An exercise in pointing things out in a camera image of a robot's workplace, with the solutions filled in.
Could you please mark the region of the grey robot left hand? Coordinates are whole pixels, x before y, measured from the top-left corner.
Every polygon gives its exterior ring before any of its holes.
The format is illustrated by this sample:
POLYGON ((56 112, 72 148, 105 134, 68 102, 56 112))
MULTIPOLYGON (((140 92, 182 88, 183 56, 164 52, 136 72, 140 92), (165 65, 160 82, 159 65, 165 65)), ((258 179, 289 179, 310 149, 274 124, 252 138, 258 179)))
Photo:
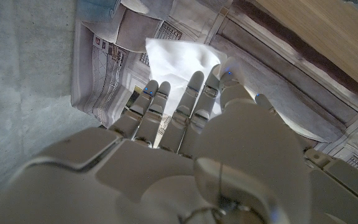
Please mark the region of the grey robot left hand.
POLYGON ((287 223, 358 223, 358 170, 340 159, 301 150, 296 133, 258 96, 244 114, 250 148, 242 165, 272 191, 279 208, 269 217, 287 223))

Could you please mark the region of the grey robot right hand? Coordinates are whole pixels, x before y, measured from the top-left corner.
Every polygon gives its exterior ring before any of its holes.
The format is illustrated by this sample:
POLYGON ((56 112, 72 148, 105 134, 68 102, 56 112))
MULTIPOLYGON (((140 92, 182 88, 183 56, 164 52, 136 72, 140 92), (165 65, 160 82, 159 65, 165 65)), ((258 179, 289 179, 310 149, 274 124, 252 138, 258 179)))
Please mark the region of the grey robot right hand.
POLYGON ((187 158, 90 128, 28 162, 0 194, 0 223, 308 223, 311 189, 296 134, 216 69, 222 112, 187 158))

